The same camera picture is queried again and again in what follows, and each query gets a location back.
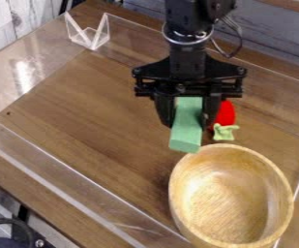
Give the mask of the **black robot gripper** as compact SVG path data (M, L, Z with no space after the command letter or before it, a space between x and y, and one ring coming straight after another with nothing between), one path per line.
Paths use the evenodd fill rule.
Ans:
M223 98L241 98L247 70L211 57L206 44L170 46L170 55L133 70L135 96L154 98L162 124L171 128L175 119L174 97L205 97L202 128L207 129ZM222 95L209 97L214 92Z

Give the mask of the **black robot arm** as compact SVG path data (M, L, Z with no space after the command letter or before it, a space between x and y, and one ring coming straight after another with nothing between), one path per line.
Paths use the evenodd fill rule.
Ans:
M218 22L233 27L230 18L235 0L165 0L166 19L162 36L170 45L169 56L133 69L135 95L154 100L161 122L170 127L177 119L175 100L197 97L202 100L198 124L213 125L222 102L239 98L247 70L211 57L206 46Z

